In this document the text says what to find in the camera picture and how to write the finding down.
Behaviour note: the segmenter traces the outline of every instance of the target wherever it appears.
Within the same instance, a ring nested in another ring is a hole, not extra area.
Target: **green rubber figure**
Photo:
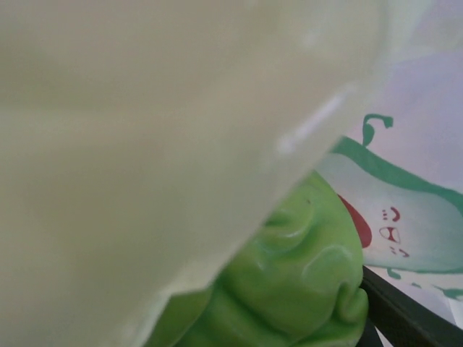
[[[368,311],[362,246],[312,173],[204,291],[171,298],[145,347],[347,347]]]

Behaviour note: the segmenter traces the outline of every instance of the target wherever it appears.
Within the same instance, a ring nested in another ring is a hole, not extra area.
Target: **green toy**
[[[209,288],[172,297],[145,347],[346,347],[367,311],[362,246],[332,188],[312,173]]]

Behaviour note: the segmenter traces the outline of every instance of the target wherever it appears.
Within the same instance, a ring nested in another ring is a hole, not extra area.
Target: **plastic bag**
[[[439,1],[411,42],[461,17],[457,3]],[[463,300],[463,50],[452,48],[393,65],[372,113],[318,170],[351,212],[367,265]]]

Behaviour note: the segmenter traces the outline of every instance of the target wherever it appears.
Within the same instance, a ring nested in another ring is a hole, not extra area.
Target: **translucent plastic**
[[[0,4],[0,346],[136,346],[361,116],[387,1]]]

